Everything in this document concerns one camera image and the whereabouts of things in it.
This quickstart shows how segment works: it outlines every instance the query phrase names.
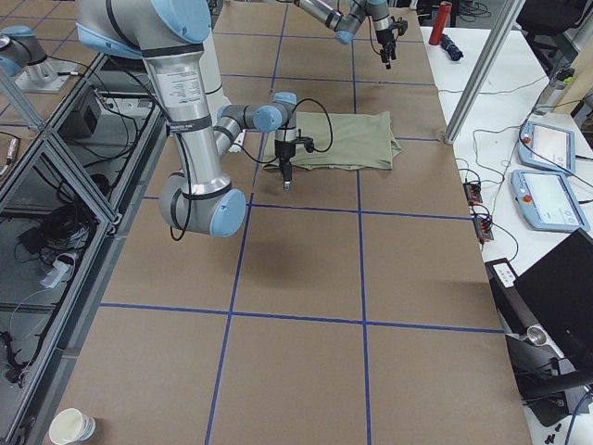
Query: metal pole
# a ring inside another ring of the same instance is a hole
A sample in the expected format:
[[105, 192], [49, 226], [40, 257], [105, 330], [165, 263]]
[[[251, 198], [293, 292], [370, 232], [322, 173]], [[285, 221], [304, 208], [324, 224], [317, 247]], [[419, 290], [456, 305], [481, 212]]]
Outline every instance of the metal pole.
[[444, 141], [446, 144], [453, 144], [457, 135], [460, 133], [461, 126], [467, 119], [468, 114], [473, 106], [473, 102], [480, 93], [480, 88], [486, 80], [486, 76], [490, 72], [492, 65], [494, 64], [500, 48], [504, 45], [507, 35], [512, 28], [513, 23], [517, 19], [519, 12], [523, 8], [525, 0], [506, 0], [502, 7], [502, 12], [498, 16], [497, 22], [494, 28], [488, 35], [482, 54], [475, 63], [475, 68], [470, 75], [470, 79], [465, 85], [463, 94], [453, 116], [448, 123], [447, 130], [445, 131]]
[[20, 116], [29, 126], [38, 132], [44, 128], [44, 120], [37, 110], [31, 105], [29, 99], [23, 94], [17, 85], [12, 82], [5, 72], [0, 69], [0, 92], [6, 95], [8, 101], [20, 113]]

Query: olive green cloth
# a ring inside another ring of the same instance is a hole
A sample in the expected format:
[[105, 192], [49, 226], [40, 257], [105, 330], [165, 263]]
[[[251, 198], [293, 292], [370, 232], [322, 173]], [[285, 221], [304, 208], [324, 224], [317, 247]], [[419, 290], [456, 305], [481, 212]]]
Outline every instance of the olive green cloth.
[[[393, 158], [401, 152], [401, 146], [391, 133], [391, 118], [386, 111], [375, 116], [367, 114], [330, 114], [334, 129], [334, 143], [326, 153], [308, 153], [302, 144], [296, 146], [293, 165], [312, 170], [321, 167], [357, 170], [371, 167], [381, 170], [393, 168]], [[325, 114], [298, 112], [296, 127], [303, 136], [312, 137], [315, 147], [325, 149], [330, 142], [330, 133]], [[274, 159], [274, 138], [268, 135], [264, 149], [264, 161]], [[266, 166], [278, 166], [278, 161]]]

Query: paper cup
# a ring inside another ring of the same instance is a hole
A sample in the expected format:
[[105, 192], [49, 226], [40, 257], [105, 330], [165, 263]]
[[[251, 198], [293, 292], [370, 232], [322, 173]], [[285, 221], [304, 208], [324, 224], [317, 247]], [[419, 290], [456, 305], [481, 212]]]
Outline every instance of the paper cup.
[[93, 417], [76, 408], [68, 408], [58, 414], [49, 426], [49, 438], [56, 445], [66, 445], [87, 440], [95, 431]]

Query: blue grid line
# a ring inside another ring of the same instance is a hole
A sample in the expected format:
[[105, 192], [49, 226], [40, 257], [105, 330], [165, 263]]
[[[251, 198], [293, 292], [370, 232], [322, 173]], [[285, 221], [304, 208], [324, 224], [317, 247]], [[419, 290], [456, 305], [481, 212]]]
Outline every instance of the blue grid line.
[[441, 142], [435, 137], [406, 137], [398, 136], [398, 141], [420, 141], [420, 142]]
[[[255, 37], [280, 37], [279, 34], [264, 34], [264, 33], [253, 33], [253, 32], [213, 32], [214, 35], [236, 35], [236, 36], [255, 36]], [[293, 35], [293, 34], [286, 34], [284, 37], [289, 37], [291, 39], [319, 39], [319, 40], [335, 40], [335, 37], [327, 36], [323, 37], [320, 35]], [[354, 37], [354, 40], [357, 42], [368, 42], [369, 39], [367, 37]], [[422, 40], [406, 40], [406, 39], [397, 39], [399, 44], [423, 44], [424, 41]]]
[[[265, 135], [264, 133], [261, 134], [261, 138], [259, 139], [259, 151], [258, 151], [258, 155], [256, 156], [256, 159], [261, 159], [262, 155], [263, 155], [263, 149], [265, 144], [263, 143], [263, 141], [265, 141]], [[256, 179], [258, 177], [258, 172], [259, 172], [259, 164], [256, 162], [256, 170], [253, 172], [253, 182], [251, 183], [252, 187], [255, 187], [256, 185]]]
[[351, 48], [351, 56], [352, 56], [352, 106], [354, 107], [354, 114], [358, 113], [357, 104], [356, 104], [356, 63], [354, 58], [354, 45], [350, 44]]
[[276, 204], [251, 204], [251, 207], [259, 207], [262, 209], [283, 209], [283, 210], [311, 210], [311, 211], [329, 211], [333, 213], [353, 213], [357, 214], [357, 210], [346, 210], [346, 209], [325, 209], [322, 207], [296, 207], [296, 206], [281, 206]]
[[401, 327], [407, 329], [424, 329], [431, 331], [472, 332], [475, 334], [504, 334], [502, 329], [488, 329], [483, 327], [442, 326], [437, 324], [410, 324], [390, 322], [367, 322], [370, 326]]
[[282, 21], [282, 29], [280, 30], [280, 41], [278, 42], [278, 52], [276, 53], [276, 62], [274, 63], [274, 72], [271, 75], [270, 90], [273, 91], [276, 83], [276, 73], [278, 72], [278, 63], [280, 62], [280, 50], [282, 49], [282, 40], [284, 39], [284, 27], [286, 26], [286, 17], [288, 16], [288, 5], [284, 6], [284, 19]]
[[[29, 16], [10, 16], [11, 19], [38, 19], [39, 17], [29, 17]], [[76, 19], [65, 19], [63, 17], [43, 17], [43, 20], [70, 20], [70, 21], [76, 21]]]
[[429, 218], [433, 220], [456, 220], [456, 221], [471, 221], [470, 216], [452, 216], [452, 215], [424, 215], [421, 213], [404, 213], [399, 211], [379, 211], [379, 210], [363, 210], [361, 212], [365, 215], [381, 215], [381, 216], [403, 216], [409, 218]]
[[[221, 74], [221, 77], [239, 77], [243, 79], [274, 79], [282, 81], [312, 81], [312, 82], [340, 82], [351, 83], [347, 79], [318, 79], [315, 77], [288, 77], [288, 76], [261, 76], [257, 74]], [[403, 86], [436, 86], [434, 83], [421, 82], [396, 82], [396, 81], [356, 81], [357, 83], [365, 83], [371, 85], [403, 85]]]
[[[358, 113], [356, 102], [356, 63], [354, 44], [351, 44], [352, 56], [352, 96], [354, 114]], [[359, 223], [359, 261], [360, 261], [360, 306], [362, 314], [362, 355], [364, 364], [364, 404], [367, 427], [367, 445], [372, 445], [372, 418], [371, 418], [371, 377], [369, 372], [369, 331], [367, 329], [367, 291], [364, 271], [364, 233], [362, 232], [362, 192], [360, 189], [360, 170], [356, 170], [356, 200], [357, 217]]]
[[360, 192], [360, 171], [356, 172], [356, 188], [359, 216], [359, 256], [360, 256], [360, 302], [362, 305], [362, 349], [364, 355], [364, 397], [366, 404], [367, 445], [372, 445], [371, 419], [371, 377], [369, 373], [369, 332], [367, 329], [367, 297], [364, 270], [364, 233], [362, 231], [362, 193]]
[[[4, 108], [4, 110], [2, 111], [2, 113], [4, 113], [8, 107], [10, 107], [10, 106], [7, 105]], [[29, 128], [29, 125], [26, 125], [24, 123], [2, 123], [2, 122], [0, 122], [0, 127]]]
[[179, 306], [155, 306], [151, 304], [131, 304], [131, 303], [108, 303], [102, 302], [102, 308], [120, 308], [120, 309], [142, 309], [145, 311], [161, 311], [161, 312], [191, 312], [191, 313], [205, 313], [214, 315], [229, 315], [228, 311], [220, 311], [216, 309], [201, 309], [201, 308], [183, 308]]
[[[253, 193], [249, 198], [249, 204], [253, 202]], [[241, 276], [241, 267], [243, 266], [243, 257], [245, 254], [245, 245], [247, 241], [247, 233], [249, 232], [249, 222], [251, 221], [251, 206], [247, 207], [247, 216], [245, 221], [245, 228], [243, 229], [243, 239], [241, 240], [241, 249], [239, 250], [239, 258], [237, 260], [237, 269], [234, 274], [233, 293], [231, 295], [231, 303], [229, 305], [229, 314], [226, 319], [226, 327], [224, 328], [224, 338], [222, 340], [221, 356], [219, 358], [219, 368], [216, 373], [216, 383], [214, 384], [214, 393], [212, 394], [212, 403], [210, 405], [210, 414], [208, 416], [208, 428], [206, 430], [206, 437], [204, 438], [204, 445], [209, 445], [210, 436], [212, 434], [212, 425], [214, 424], [214, 413], [216, 412], [216, 402], [219, 397], [219, 389], [221, 388], [222, 366], [224, 365], [224, 357], [226, 355], [226, 347], [229, 342], [229, 334], [231, 332], [231, 321], [233, 320], [234, 300], [237, 295], [237, 287], [239, 285], [239, 277]]]
[[158, 306], [150, 304], [132, 304], [132, 303], [116, 303], [103, 302], [100, 304], [102, 308], [115, 309], [132, 309], [140, 311], [158, 311], [158, 312], [189, 312], [202, 313], [208, 315], [224, 315], [232, 317], [244, 318], [263, 318], [269, 320], [291, 320], [296, 322], [312, 322], [312, 323], [327, 323], [327, 324], [353, 324], [368, 326], [382, 326], [393, 327], [400, 329], [421, 329], [426, 331], [449, 331], [449, 332], [465, 332], [476, 334], [504, 334], [502, 329], [492, 329], [484, 327], [467, 327], [467, 326], [447, 326], [443, 324], [416, 324], [416, 323], [400, 323], [400, 322], [381, 322], [367, 320], [350, 320], [347, 318], [328, 318], [328, 317], [313, 317], [307, 315], [289, 315], [281, 313], [263, 313], [263, 312], [247, 312], [247, 311], [223, 311], [216, 309], [202, 309], [202, 308], [184, 308], [178, 306]]
[[362, 324], [361, 320], [348, 320], [346, 318], [310, 317], [306, 315], [285, 315], [279, 313], [261, 312], [233, 312], [233, 316], [247, 318], [268, 318], [273, 320], [293, 320], [296, 322], [319, 322], [332, 324]]
[[[144, 199], [158, 199], [158, 197], [144, 196]], [[326, 209], [323, 207], [296, 207], [296, 206], [282, 206], [278, 204], [258, 204], [255, 202], [247, 203], [248, 207], [261, 209], [280, 209], [280, 210], [309, 210], [309, 211], [327, 211], [331, 213], [350, 213], [361, 215], [378, 215], [378, 216], [399, 216], [404, 218], [427, 218], [431, 220], [453, 220], [453, 221], [471, 221], [470, 216], [453, 216], [453, 215], [429, 215], [422, 213], [405, 213], [402, 211], [381, 211], [381, 210], [348, 210], [348, 209]]]
[[59, 50], [60, 50], [60, 48], [61, 48], [61, 47], [64, 45], [64, 43], [66, 43], [66, 42], [78, 42], [78, 39], [74, 39], [74, 40], [70, 40], [70, 39], [69, 39], [69, 38], [70, 38], [70, 36], [71, 36], [73, 33], [75, 33], [75, 32], [76, 32], [76, 28], [74, 28], [72, 31], [70, 31], [70, 34], [68, 34], [68, 35], [66, 36], [66, 39], [65, 39], [65, 40], [63, 40], [63, 41], [62, 41], [62, 43], [61, 43], [61, 44], [59, 44], [59, 45], [57, 46], [57, 48], [54, 50], [54, 52], [52, 53], [52, 56], [54, 56], [54, 55], [57, 53], [57, 51], [59, 51]]
[[248, 79], [271, 79], [271, 76], [259, 76], [257, 74], [221, 74], [221, 77], [242, 77]]
[[8, 19], [9, 17], [12, 17], [11, 14], [13, 12], [15, 12], [17, 9], [19, 9], [23, 3], [25, 3], [25, 0], [20, 0], [20, 3], [18, 5], [16, 5], [8, 14], [6, 14], [5, 16], [2, 17], [2, 19], [0, 19], [0, 23], [2, 23], [4, 20]]

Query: white label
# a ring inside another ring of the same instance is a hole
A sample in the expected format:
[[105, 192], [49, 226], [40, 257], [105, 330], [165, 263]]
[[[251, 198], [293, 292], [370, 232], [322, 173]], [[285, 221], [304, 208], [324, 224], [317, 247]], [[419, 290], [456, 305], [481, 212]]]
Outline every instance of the white label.
[[505, 287], [512, 287], [514, 285], [515, 275], [506, 262], [495, 264], [493, 268]]
[[202, 88], [197, 71], [157, 74], [157, 78], [165, 107], [185, 107], [202, 101]]

